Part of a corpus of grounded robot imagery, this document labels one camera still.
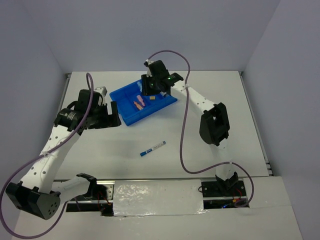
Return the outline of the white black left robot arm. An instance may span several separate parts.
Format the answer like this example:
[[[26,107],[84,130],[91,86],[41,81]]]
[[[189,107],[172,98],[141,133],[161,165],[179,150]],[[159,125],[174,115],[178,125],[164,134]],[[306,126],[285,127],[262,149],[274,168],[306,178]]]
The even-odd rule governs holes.
[[[70,180],[54,184],[65,157],[83,131],[121,125],[115,101],[110,103],[112,113],[108,113],[106,94],[104,86],[93,91],[82,89],[78,99],[57,114],[41,159],[31,166],[18,183],[11,182],[5,188],[5,193],[17,209],[49,220],[64,202],[78,196],[91,200],[99,193],[107,192],[105,186],[86,173],[78,173]]]

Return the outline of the blue translucent case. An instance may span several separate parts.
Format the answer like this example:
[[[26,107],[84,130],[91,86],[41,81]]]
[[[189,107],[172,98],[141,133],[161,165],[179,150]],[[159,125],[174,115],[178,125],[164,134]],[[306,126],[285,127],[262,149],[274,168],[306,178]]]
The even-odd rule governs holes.
[[[138,81],[136,82],[136,84],[137,84],[137,86],[138,86],[138,88],[139,88],[139,91],[142,92],[143,86],[142,86],[141,80],[138,80]]]

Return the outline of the blue white marker pen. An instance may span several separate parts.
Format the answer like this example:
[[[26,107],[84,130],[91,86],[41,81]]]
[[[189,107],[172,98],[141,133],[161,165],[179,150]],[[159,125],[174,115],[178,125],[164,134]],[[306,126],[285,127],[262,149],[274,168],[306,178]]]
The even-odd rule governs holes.
[[[159,149],[160,147],[164,146],[165,144],[166,144],[166,142],[165,142],[165,141],[162,141],[162,142],[160,142],[160,143],[152,146],[151,148],[149,148],[149,149],[141,152],[141,153],[140,153],[140,156],[143,157],[143,156],[149,154],[150,152],[152,152],[152,151],[154,151],[154,150],[156,150],[156,149]]]

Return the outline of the orange translucent case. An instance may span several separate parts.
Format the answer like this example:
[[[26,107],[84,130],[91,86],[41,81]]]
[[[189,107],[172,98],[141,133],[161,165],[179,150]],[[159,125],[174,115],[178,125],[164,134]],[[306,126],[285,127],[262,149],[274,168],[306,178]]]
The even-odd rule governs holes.
[[[136,107],[139,111],[141,111],[141,110],[143,109],[143,107],[142,107],[139,103],[137,103],[136,101],[134,101],[133,104],[135,105],[135,107]]]

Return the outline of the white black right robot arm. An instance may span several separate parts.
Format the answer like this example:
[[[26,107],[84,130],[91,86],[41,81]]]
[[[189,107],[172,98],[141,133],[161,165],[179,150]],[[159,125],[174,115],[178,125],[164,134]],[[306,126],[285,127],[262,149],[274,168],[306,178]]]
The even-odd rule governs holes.
[[[185,109],[179,142],[179,158],[182,169],[192,175],[216,169],[215,179],[217,190],[223,196],[230,195],[238,182],[238,174],[233,170],[233,163],[228,153],[228,137],[230,122],[227,107],[222,103],[215,103],[202,96],[188,85],[188,78],[178,73],[170,73],[161,60],[144,62],[146,74],[141,76],[142,94],[150,96],[166,93],[169,96],[185,100]],[[199,135],[204,143],[210,146],[214,156],[222,160],[205,169],[198,171],[188,170],[183,161],[183,142],[187,123],[188,111],[191,109],[200,120]]]

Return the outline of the blue slime jar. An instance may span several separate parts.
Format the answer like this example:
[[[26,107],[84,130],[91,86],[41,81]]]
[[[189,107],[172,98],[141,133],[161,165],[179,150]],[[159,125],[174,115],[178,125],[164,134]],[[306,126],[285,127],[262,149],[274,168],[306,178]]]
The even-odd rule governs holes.
[[[167,94],[166,92],[162,92],[161,95],[162,95],[164,98],[168,97],[168,94]]]

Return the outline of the pink translucent case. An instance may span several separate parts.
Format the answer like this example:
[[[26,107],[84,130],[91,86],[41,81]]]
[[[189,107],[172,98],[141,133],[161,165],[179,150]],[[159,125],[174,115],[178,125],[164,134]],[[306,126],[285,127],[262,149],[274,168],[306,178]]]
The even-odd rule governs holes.
[[[145,102],[144,102],[144,99],[142,98],[141,95],[137,95],[136,98],[137,98],[137,100],[140,102],[140,104],[141,104],[143,107],[146,106],[146,104],[145,104]]]

